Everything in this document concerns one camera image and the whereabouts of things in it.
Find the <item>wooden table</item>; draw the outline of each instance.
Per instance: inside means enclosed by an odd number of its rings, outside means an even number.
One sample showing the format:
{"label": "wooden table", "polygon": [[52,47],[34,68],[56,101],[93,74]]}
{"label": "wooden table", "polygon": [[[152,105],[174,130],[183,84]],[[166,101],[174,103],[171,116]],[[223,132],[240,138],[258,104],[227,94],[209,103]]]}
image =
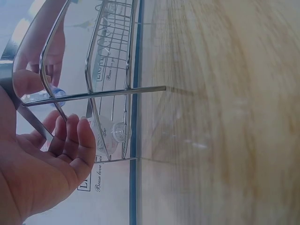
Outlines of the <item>wooden table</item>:
{"label": "wooden table", "polygon": [[300,224],[300,1],[144,8],[138,224]]}

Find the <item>wire shelf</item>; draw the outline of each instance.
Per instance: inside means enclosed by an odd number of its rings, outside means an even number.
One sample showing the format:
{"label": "wire shelf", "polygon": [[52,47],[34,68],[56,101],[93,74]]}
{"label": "wire shelf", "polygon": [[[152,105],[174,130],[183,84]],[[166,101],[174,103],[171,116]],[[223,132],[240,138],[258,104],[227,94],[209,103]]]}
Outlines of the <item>wire shelf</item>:
{"label": "wire shelf", "polygon": [[[44,105],[54,103],[57,110],[67,121],[67,116],[59,102],[66,102],[78,99],[89,99],[86,110],[86,117],[93,117],[102,141],[102,148],[106,154],[107,160],[100,161],[100,157],[96,157],[95,163],[119,162],[124,160],[135,160],[136,157],[126,158],[128,151],[128,143],[130,140],[130,116],[132,94],[155,92],[166,90],[165,86],[132,88],[132,52],[135,40],[135,14],[137,8],[137,0],[100,0],[95,6],[98,11],[95,26],[90,39],[90,44],[85,61],[85,79],[87,85],[87,93],[68,95],[63,97],[55,97],[50,88],[50,84],[46,79],[45,58],[49,47],[52,43],[53,36],[70,4],[70,0],[66,0],[61,9],[54,25],[45,42],[44,48],[40,55],[39,73],[45,90],[50,98],[36,100],[30,102],[22,102],[15,94],[13,84],[13,67],[15,56],[24,39],[26,32],[30,28],[35,16],[46,2],[46,0],[35,0],[38,2],[36,11],[29,11],[24,19],[28,22],[26,26],[21,22],[16,27],[11,39],[9,40],[4,53],[0,59],[0,85],[12,99],[18,112],[43,136],[48,142],[53,139],[52,134],[44,127],[44,125],[36,118],[36,116],[28,109],[29,106]],[[119,80],[124,82],[122,89],[117,89]],[[125,141],[122,143],[122,153],[120,159],[113,159],[108,154],[106,145],[104,144],[104,134],[101,129],[99,115],[102,112],[103,97],[111,97],[111,120],[114,121],[116,114],[116,96],[124,96],[123,122],[125,125]]]}

